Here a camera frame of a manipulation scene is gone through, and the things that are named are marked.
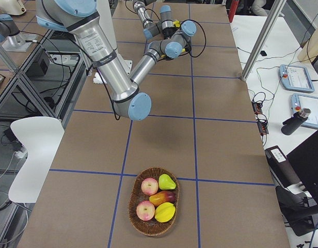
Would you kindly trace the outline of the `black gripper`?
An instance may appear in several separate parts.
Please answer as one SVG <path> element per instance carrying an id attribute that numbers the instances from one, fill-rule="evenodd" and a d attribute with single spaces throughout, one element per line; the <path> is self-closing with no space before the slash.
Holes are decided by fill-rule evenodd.
<path id="1" fill-rule="evenodd" d="M 170 39 L 177 30 L 178 29 L 174 25 L 172 27 L 168 27 L 168 26 L 163 27 L 164 39 Z"/>
<path id="2" fill-rule="evenodd" d="M 182 49 L 182 53 L 191 53 L 192 51 L 192 41 L 190 39 L 185 39 L 185 46 Z"/>

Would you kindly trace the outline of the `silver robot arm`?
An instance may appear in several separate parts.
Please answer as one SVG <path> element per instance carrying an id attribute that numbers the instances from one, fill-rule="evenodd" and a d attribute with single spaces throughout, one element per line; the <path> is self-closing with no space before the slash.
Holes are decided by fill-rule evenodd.
<path id="1" fill-rule="evenodd" d="M 170 39 L 178 30 L 179 25 L 174 23 L 171 14 L 171 7 L 164 5 L 160 8 L 160 17 L 157 22 L 154 22 L 147 14 L 147 6 L 155 1 L 132 1 L 133 10 L 140 18 L 143 25 L 143 34 L 147 40 L 162 34 L 164 39 Z"/>
<path id="2" fill-rule="evenodd" d="M 153 22 L 146 13 L 151 1 L 133 1 L 132 8 L 140 18 L 143 34 L 147 40 L 162 34 L 164 39 L 148 45 L 135 68 L 127 73 L 125 63 L 119 58 L 116 43 L 111 43 L 114 33 L 107 33 L 100 25 L 100 18 L 112 22 L 110 13 L 98 13 L 97 1 L 36 1 L 37 22 L 52 30 L 69 32 L 79 42 L 80 50 L 89 57 L 100 76 L 113 91 L 111 98 L 115 114 L 131 120 L 145 119 L 151 110 L 152 101 L 139 86 L 161 57 L 172 60 L 184 51 L 190 51 L 190 40 L 196 34 L 196 25 L 191 20 L 176 26 L 171 8 L 160 8 L 160 20 Z"/>

